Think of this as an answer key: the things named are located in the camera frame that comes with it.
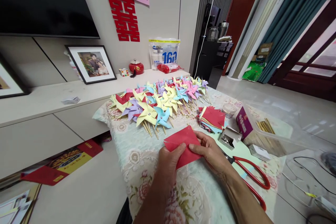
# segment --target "television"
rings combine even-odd
[[[0,35],[99,39],[85,0],[0,0]]]

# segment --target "tower air conditioner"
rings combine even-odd
[[[229,79],[240,81],[284,0],[260,0],[230,69]]]

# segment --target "teal curtain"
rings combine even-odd
[[[284,0],[262,43],[273,42],[258,82],[267,83],[290,48],[326,0]]]

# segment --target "plastic cup package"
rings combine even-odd
[[[177,55],[181,40],[175,38],[157,37],[149,40],[149,56],[152,70],[157,70],[158,65],[177,63]]]

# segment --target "picture frame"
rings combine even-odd
[[[105,46],[65,45],[85,84],[117,79]]]
[[[0,53],[0,99],[30,94],[30,90]]]

